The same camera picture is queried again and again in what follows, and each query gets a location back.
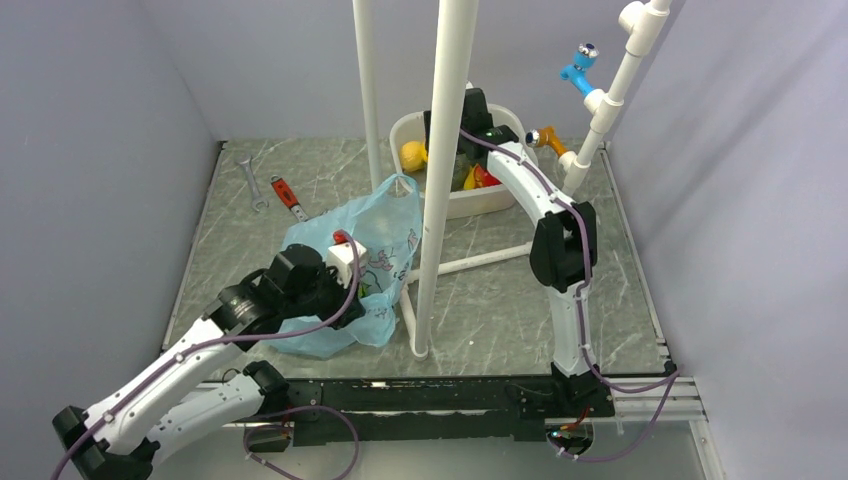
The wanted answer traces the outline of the green netted fake melon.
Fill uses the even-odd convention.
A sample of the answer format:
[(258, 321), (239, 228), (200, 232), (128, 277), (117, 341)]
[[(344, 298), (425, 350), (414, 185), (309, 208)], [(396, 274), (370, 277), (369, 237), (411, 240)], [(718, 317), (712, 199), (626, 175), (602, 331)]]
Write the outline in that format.
[(463, 181), (471, 168), (473, 168), (473, 162), (469, 160), (465, 154), (458, 154), (455, 156), (451, 175), (452, 192), (463, 191)]

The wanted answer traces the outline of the pink fake peach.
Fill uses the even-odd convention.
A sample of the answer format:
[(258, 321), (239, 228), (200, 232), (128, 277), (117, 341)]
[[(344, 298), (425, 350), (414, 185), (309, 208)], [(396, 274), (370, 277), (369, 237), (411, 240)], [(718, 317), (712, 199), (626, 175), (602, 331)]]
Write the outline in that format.
[(473, 188), (488, 188), (500, 185), (501, 182), (481, 165), (475, 165), (471, 171)]

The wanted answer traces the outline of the yellow fake lemon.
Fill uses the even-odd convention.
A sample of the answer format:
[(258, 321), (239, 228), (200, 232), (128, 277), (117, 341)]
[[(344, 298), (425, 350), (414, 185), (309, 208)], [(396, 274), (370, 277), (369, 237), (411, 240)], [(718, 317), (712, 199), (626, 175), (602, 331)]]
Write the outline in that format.
[(428, 152), (421, 141), (409, 141), (402, 145), (399, 151), (399, 164), (403, 172), (413, 173), (426, 168)]

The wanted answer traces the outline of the light blue plastic bag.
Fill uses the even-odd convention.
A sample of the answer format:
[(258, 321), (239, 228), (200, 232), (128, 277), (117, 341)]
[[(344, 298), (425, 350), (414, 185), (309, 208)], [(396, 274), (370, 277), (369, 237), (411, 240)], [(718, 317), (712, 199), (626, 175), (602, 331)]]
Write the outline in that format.
[(331, 266), (342, 268), (346, 283), (352, 279), (353, 255), (345, 232), (356, 242), (359, 282), (357, 300), (364, 312), (347, 325), (337, 320), (320, 330), (271, 340), (276, 350), (327, 359), (354, 344), (384, 347), (393, 336), (402, 288), (423, 231), (420, 188), (415, 179), (394, 174), (375, 192), (290, 227), (282, 245), (307, 245)]

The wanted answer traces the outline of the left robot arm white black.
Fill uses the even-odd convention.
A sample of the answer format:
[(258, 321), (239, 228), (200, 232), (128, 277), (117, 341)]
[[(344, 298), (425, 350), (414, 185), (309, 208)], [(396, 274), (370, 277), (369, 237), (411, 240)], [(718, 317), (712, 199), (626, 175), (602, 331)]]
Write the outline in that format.
[(123, 387), (99, 402), (68, 406), (52, 420), (64, 455), (84, 479), (147, 479), (172, 454), (242, 419), (272, 420), (301, 407), (267, 361), (204, 394), (191, 393), (217, 369), (261, 341), (289, 339), (360, 317), (366, 247), (345, 232), (321, 254), (292, 244), (267, 268), (223, 288), (188, 331)]

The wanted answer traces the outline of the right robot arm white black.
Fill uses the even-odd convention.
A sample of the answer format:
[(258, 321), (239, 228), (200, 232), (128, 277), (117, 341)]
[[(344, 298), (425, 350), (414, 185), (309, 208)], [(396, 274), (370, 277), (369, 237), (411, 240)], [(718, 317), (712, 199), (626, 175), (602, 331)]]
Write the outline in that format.
[(549, 298), (553, 369), (566, 377), (552, 386), (551, 401), (560, 413), (574, 415), (590, 399), (588, 386), (575, 376), (595, 366), (586, 298), (597, 263), (596, 211), (558, 189), (513, 129), (495, 123), (480, 88), (465, 90), (456, 151), (498, 180), (535, 226), (529, 263)]

